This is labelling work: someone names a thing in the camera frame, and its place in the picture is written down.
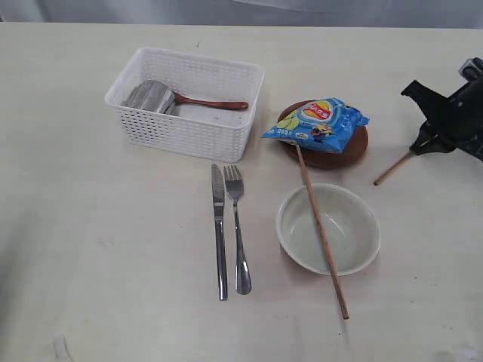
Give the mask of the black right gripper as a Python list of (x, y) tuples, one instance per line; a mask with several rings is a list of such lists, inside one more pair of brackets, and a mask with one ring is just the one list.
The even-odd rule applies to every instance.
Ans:
[(409, 150), (415, 155), (447, 154), (455, 149), (482, 160), (482, 77), (469, 81), (450, 97), (413, 80), (402, 92), (420, 108), (422, 124)]

